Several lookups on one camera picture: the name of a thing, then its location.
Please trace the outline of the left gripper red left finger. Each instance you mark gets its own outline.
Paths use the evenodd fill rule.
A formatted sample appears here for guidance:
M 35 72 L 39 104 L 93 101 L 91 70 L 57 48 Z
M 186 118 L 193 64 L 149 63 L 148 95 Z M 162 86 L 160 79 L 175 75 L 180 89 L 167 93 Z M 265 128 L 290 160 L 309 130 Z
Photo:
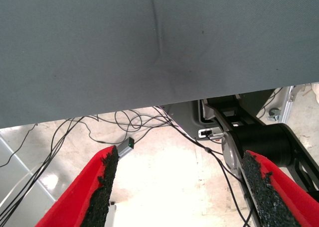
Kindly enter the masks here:
M 115 146 L 98 151 L 37 227 L 103 227 L 119 156 Z

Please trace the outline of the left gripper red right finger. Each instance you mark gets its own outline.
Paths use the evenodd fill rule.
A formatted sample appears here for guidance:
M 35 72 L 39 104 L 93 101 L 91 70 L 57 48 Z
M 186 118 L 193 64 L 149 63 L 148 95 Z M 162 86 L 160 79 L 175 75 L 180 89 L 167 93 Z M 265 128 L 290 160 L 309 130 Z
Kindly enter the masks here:
M 319 203 L 267 157 L 247 150 L 242 174 L 259 227 L 317 227 Z

